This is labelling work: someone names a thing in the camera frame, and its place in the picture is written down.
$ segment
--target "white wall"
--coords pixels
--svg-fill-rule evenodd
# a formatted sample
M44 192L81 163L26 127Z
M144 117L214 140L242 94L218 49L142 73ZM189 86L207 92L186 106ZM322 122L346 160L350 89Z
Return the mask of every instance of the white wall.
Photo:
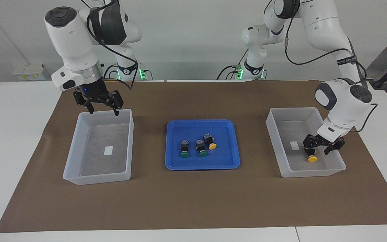
M267 0L121 0L144 37L132 44L137 59L155 79L213 79L228 64L236 64L246 47L245 27L261 24ZM356 53L367 67L387 46L387 1L336 0L340 21ZM43 23L57 6L83 8L80 0L0 0L0 26L30 63L43 63L49 72L62 65ZM0 37L0 81L13 81L14 62L24 62ZM283 43L267 46L269 79L332 79L339 75L335 60L324 58L294 66L284 56ZM102 63L113 63L111 53L96 47ZM289 55L295 61L314 58L321 51L310 47L301 20L291 28Z

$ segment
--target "brown paper mat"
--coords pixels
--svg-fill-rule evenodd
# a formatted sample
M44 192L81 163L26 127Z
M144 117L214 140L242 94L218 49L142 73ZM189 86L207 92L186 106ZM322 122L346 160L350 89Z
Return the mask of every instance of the brown paper mat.
M281 178L265 119L272 107L316 106L317 81L136 83L121 90L134 115L132 179L77 186L62 178L77 115L64 92L0 221L0 233L387 224L387 184L356 133L345 136L347 170ZM95 105L97 110L106 110ZM326 115L319 108L322 116ZM170 171L166 125L227 118L236 170Z

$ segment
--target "white table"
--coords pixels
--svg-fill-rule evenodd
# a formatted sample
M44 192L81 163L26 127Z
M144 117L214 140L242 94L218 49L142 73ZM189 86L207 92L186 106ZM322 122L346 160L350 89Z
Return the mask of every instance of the white table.
M387 95L361 138L387 181ZM51 82L0 82L0 219L60 97ZM387 225L205 230L69 231L0 234L0 241L387 241Z

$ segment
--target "white box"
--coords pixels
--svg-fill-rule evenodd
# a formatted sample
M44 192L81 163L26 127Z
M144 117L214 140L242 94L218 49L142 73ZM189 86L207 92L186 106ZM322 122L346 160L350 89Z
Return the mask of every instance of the white box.
M52 78L50 77L49 72L42 66L42 65L36 65L34 66L34 77L37 81L51 81Z
M130 109L79 114L63 178L77 185L131 179L134 121Z
M23 71L23 74L26 75L26 79L28 81L34 81L35 80L35 73L34 68L31 66L26 66L25 70Z
M316 148L318 161L307 161L303 141L308 134L317 135L324 123L316 108L273 108L266 123L282 177L330 176L346 170L340 153L333 150L325 155L325 147ZM292 148L293 142L299 150Z
M15 67L13 71L13 75L17 78L19 81L26 81L26 75L24 74L25 67Z

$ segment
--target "green indicator light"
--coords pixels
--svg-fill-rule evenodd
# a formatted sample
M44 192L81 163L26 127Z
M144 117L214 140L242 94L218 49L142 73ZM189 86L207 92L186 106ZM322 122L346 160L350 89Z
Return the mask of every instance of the green indicator light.
M238 79L238 80L241 80L241 79L243 78L243 72L244 72L243 69L241 69L241 70L238 71L238 74L237 74L237 79Z
M146 78L146 74L141 69L140 69L140 77L141 77L141 79L145 79Z

